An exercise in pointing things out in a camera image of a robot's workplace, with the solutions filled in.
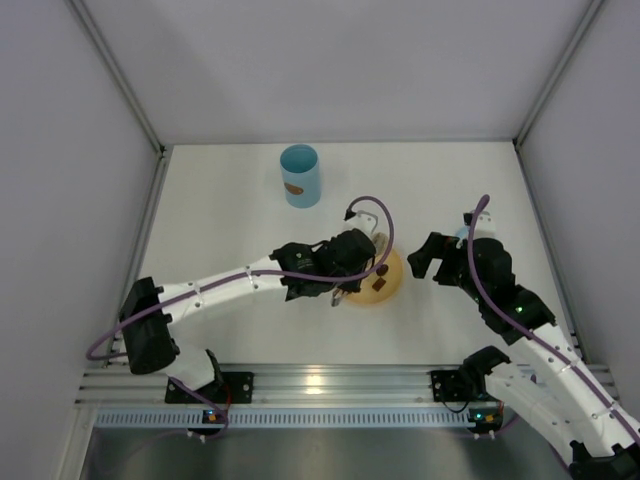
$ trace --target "white tabletop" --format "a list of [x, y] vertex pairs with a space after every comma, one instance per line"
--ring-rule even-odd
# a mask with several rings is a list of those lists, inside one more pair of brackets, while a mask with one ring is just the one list
[[[173, 151], [141, 276], [156, 284], [222, 273], [287, 242], [315, 243], [342, 230], [351, 199], [382, 199], [406, 255], [431, 231], [454, 234], [484, 193], [517, 281], [536, 292], [565, 329], [542, 238], [510, 143], [314, 144], [320, 202], [295, 209], [284, 198], [279, 155], [287, 145], [178, 146]], [[373, 205], [363, 205], [370, 211]], [[381, 221], [381, 230], [385, 230]], [[212, 319], [203, 347], [225, 363], [457, 364], [502, 339], [461, 290], [411, 277], [377, 307], [329, 295], [242, 307]]]

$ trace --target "brown sticker on cup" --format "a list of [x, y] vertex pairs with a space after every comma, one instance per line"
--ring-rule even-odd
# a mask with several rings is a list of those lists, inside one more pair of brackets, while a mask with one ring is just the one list
[[284, 188], [286, 188], [287, 191], [293, 195], [302, 195], [304, 193], [304, 190], [302, 188], [291, 185], [290, 183], [285, 182]]

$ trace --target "light blue container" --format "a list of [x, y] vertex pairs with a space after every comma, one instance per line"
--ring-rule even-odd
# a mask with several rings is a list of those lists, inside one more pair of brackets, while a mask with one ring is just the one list
[[287, 202], [309, 208], [320, 200], [318, 154], [309, 145], [291, 145], [280, 155], [280, 170]]

